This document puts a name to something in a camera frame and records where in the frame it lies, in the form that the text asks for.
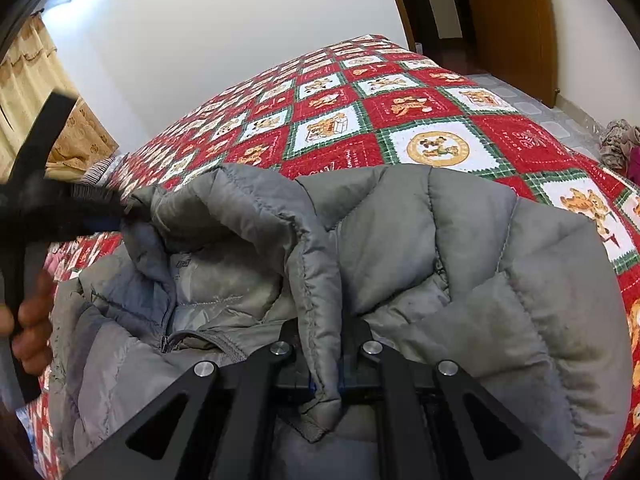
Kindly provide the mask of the person's left hand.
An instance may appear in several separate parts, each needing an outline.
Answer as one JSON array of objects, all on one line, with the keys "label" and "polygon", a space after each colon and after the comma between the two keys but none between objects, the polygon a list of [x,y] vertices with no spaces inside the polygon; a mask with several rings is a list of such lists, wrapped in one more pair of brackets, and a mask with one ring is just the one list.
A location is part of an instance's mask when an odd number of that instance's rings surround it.
[{"label": "person's left hand", "polygon": [[52,334],[53,289],[52,276],[42,270],[32,296],[23,301],[16,318],[4,304],[0,308],[1,336],[11,336],[16,324],[21,327],[21,333],[12,339],[12,353],[24,371],[36,377],[41,376],[52,362],[49,339]]}]

